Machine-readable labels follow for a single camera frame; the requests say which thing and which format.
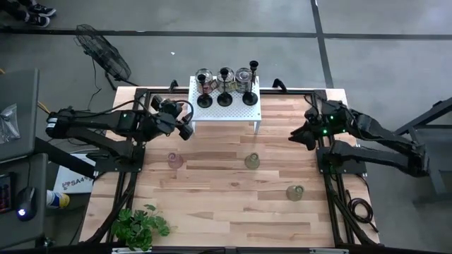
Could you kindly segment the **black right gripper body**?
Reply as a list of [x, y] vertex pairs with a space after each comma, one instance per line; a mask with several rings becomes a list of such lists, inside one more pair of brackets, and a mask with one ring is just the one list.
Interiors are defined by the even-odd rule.
[[311, 107], [304, 113], [308, 123], [308, 131], [312, 134], [314, 140], [328, 135], [328, 127], [323, 120], [322, 115], [316, 107]]

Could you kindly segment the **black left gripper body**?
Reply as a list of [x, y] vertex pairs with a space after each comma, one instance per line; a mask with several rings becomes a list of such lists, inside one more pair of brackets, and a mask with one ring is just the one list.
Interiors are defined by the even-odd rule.
[[162, 102], [164, 100], [165, 99], [161, 96], [155, 95], [150, 102], [151, 107], [156, 111], [156, 114], [152, 115], [154, 122], [157, 124], [160, 132], [164, 133], [166, 136], [169, 136], [175, 129], [177, 129], [179, 131], [179, 136], [183, 140], [188, 140], [194, 132], [193, 127], [191, 126], [191, 123], [189, 125], [179, 125], [178, 117], [182, 113], [184, 104], [188, 106], [188, 109], [194, 115], [194, 107], [192, 103], [184, 99], [173, 100], [179, 103], [180, 110], [164, 110], [162, 108]]

